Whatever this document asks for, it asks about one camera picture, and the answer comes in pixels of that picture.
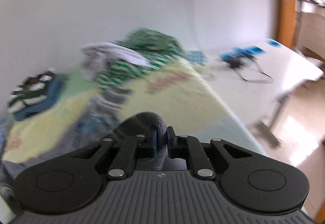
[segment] ribbed gray plate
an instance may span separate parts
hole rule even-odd
[[[264,216],[228,202],[211,181],[189,171],[135,171],[126,180],[110,182],[103,194],[79,211],[65,215],[24,212],[14,224],[303,224],[313,223],[300,210]]]

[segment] white cloth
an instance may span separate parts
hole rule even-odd
[[[82,53],[86,56],[82,63],[82,75],[86,80],[92,80],[97,72],[105,71],[107,63],[114,59],[123,59],[138,66],[150,65],[140,53],[113,43],[87,44],[82,48]]]

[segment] cord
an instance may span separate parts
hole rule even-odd
[[[252,60],[253,63],[255,64],[257,70],[258,70],[261,74],[267,76],[268,79],[266,79],[266,80],[247,80],[247,79],[243,78],[243,76],[242,76],[242,75],[237,71],[237,68],[232,67],[232,69],[235,71],[235,73],[237,74],[237,76],[239,76],[242,80],[244,80],[244,81],[246,81],[246,82],[248,82],[248,83],[272,84],[272,83],[274,82],[274,79],[273,79],[270,75],[264,73],[264,71],[261,69],[260,65],[259,65],[259,64],[258,64],[258,63],[257,63],[257,62],[256,62],[256,61],[255,61],[251,56],[247,56],[247,55],[245,55],[245,54],[243,54],[243,55],[244,55],[246,58],[249,58],[250,60]]]

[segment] tiled floor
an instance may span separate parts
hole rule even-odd
[[[308,177],[304,206],[314,218],[325,202],[325,80],[305,86],[293,93],[273,129],[282,141],[279,147],[271,147],[254,128],[251,132],[270,157],[298,167]]]

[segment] white table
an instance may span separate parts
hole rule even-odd
[[[207,54],[208,75],[205,75],[211,76],[207,80],[213,90],[246,126],[256,124],[268,114],[275,100],[281,101],[305,80],[318,80],[323,74],[318,67],[283,45],[274,47],[263,40],[238,47],[249,46],[257,46],[266,52],[257,55],[256,61],[264,73],[274,79],[272,84],[248,83],[240,79],[227,63],[219,59],[219,54],[231,51],[231,48],[218,51],[218,54]],[[246,79],[267,78],[256,71],[254,64],[238,71]]]

